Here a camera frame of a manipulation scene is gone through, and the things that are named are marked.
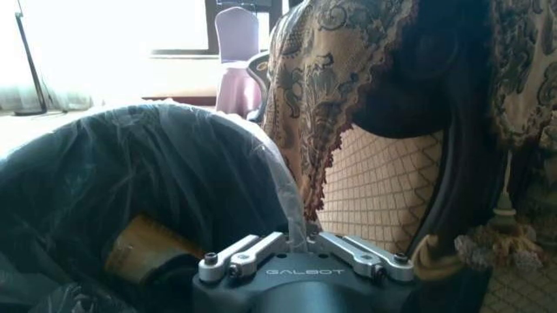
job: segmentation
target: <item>bolt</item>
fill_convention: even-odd
[[[203,258],[205,265],[215,265],[219,261],[219,255],[215,252],[209,252],[205,254]]]
[[[236,264],[229,265],[228,276],[231,278],[237,278],[239,276],[241,276],[241,268]]]
[[[404,253],[396,252],[394,254],[394,262],[396,262],[398,264],[407,264],[408,257],[404,255]]]

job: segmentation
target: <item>black garbage bag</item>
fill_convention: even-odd
[[[137,214],[205,252],[285,230],[296,186],[276,146],[241,123],[191,106],[129,106],[0,160],[0,312],[187,312],[187,290],[137,286],[104,263]]]

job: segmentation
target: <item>gray mechanical part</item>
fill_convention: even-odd
[[[380,259],[372,253],[359,250],[334,234],[320,232],[315,238],[316,245],[321,251],[338,256],[352,268],[354,272],[370,279],[376,278]]]
[[[410,282],[414,279],[412,263],[403,254],[391,254],[355,236],[344,236],[343,240],[379,257],[388,277],[400,282]]]
[[[199,262],[199,279],[201,282],[217,282],[224,277],[231,256],[245,250],[257,241],[257,239],[257,236],[247,235],[243,239],[240,239],[240,241],[221,250],[216,254],[216,257],[211,254],[204,257],[204,259]]]
[[[229,260],[228,275],[233,278],[248,277],[257,271],[257,264],[271,255],[287,251],[285,236],[271,233],[248,250],[235,253]]]
[[[412,263],[407,257],[386,252],[359,237],[339,238],[331,233],[320,232],[315,242],[308,241],[308,247],[313,253],[334,254],[358,275],[376,282],[384,274],[399,282],[410,282],[414,278]]]

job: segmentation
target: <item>white sheer curtain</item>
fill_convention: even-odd
[[[14,3],[0,0],[2,110],[38,107]],[[21,0],[24,30],[52,108],[82,110],[106,99],[138,97],[148,25],[161,22],[160,16],[148,16],[145,6],[134,0]]]

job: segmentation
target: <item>floor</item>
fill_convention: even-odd
[[[0,113],[0,158],[40,135],[85,116],[88,112],[49,112],[45,115],[14,116]]]

